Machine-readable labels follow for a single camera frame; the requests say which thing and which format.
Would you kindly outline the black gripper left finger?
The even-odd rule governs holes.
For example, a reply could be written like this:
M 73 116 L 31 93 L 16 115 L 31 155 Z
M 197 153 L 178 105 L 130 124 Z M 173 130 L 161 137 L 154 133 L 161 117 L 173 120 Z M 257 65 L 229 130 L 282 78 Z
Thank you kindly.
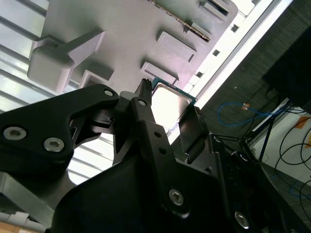
M 177 162 L 151 111 L 152 85 L 120 97 L 96 84 L 0 116 L 0 169 L 43 192 L 62 178 L 74 150 L 101 133 L 114 136 L 113 166 L 139 157 L 148 166 L 161 206 L 178 218 L 190 213 Z

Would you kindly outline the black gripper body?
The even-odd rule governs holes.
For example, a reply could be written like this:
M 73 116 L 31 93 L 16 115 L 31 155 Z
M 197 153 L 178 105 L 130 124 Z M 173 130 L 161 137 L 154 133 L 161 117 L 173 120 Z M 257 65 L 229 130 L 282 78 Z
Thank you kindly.
M 147 164 L 129 158 L 70 190 L 58 204 L 53 233 L 232 233 L 216 180 L 184 163 L 177 164 L 190 204 L 186 219 L 159 202 Z

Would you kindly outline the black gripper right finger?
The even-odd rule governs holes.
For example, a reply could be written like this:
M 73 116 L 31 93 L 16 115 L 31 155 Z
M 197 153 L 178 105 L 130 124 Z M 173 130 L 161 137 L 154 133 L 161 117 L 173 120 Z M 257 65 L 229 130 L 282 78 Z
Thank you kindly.
M 186 164 L 205 171 L 193 178 L 192 202 L 212 233 L 298 232 L 298 216 L 277 192 L 262 164 L 246 153 L 228 154 L 209 132 L 199 108 L 190 107 L 179 122 Z

